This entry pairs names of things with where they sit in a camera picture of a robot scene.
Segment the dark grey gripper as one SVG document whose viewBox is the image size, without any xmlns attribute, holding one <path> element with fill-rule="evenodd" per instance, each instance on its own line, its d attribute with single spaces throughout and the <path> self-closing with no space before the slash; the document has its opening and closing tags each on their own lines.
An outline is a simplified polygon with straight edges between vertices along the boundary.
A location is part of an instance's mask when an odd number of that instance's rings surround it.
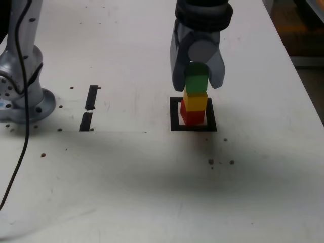
<svg viewBox="0 0 324 243">
<path fill-rule="evenodd" d="M 219 48 L 220 34 L 221 32 L 192 31 L 179 20 L 175 20 L 170 45 L 170 65 L 176 91 L 184 90 L 185 69 L 190 60 L 205 65 L 209 82 L 214 89 L 223 85 L 225 64 Z"/>
</svg>

